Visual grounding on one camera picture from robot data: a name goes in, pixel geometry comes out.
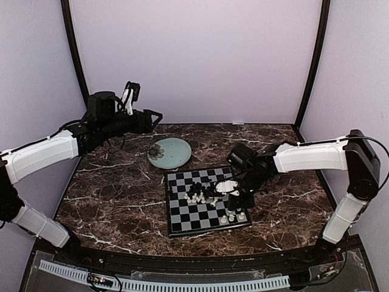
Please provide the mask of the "black grey chessboard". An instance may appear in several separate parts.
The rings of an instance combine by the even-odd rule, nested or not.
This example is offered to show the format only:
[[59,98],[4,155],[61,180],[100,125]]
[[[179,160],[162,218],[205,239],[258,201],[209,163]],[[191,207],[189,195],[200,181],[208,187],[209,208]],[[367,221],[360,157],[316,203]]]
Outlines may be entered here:
[[[193,181],[200,182],[201,178],[210,178],[212,181],[220,181],[230,178],[233,170],[229,166],[219,166],[210,169],[185,170],[183,172],[168,172],[165,174],[165,194],[167,204],[167,225],[169,238],[186,237],[203,234],[210,231],[223,231],[227,229],[251,226],[249,212],[245,209],[228,211],[229,196],[223,196],[215,207],[210,204],[188,204],[184,200],[186,193],[179,192],[168,194],[169,186],[190,185]],[[239,222],[237,216],[244,212],[246,221]],[[234,214],[235,220],[229,221],[229,215]],[[223,215],[228,218],[228,223],[222,225],[220,219]]]

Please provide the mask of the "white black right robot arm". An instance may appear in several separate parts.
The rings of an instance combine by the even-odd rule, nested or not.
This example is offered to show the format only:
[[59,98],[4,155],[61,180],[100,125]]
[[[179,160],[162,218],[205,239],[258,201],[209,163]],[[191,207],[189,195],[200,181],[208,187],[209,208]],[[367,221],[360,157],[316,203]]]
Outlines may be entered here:
[[322,241],[310,251],[314,263],[325,263],[334,253],[333,245],[358,221],[388,181],[380,177],[381,163],[375,145],[387,150],[382,142],[360,130],[324,141],[269,144],[260,151],[237,144],[227,161],[241,177],[235,182],[229,179],[223,187],[224,192],[232,194],[229,208],[251,208],[254,194],[275,175],[317,172],[336,201],[334,213],[322,230]]

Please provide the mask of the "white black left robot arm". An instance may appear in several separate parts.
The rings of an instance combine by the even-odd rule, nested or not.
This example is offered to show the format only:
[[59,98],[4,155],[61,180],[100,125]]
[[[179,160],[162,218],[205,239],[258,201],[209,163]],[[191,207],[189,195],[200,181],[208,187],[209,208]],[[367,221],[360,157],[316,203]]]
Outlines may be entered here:
[[50,136],[1,153],[1,221],[46,240],[62,249],[71,264],[81,265],[86,253],[77,245],[77,236],[20,198],[15,184],[48,166],[88,154],[113,137],[152,132],[163,115],[133,109],[138,95],[138,88],[126,89],[123,99],[111,91],[96,92],[88,97],[81,119],[65,123]]

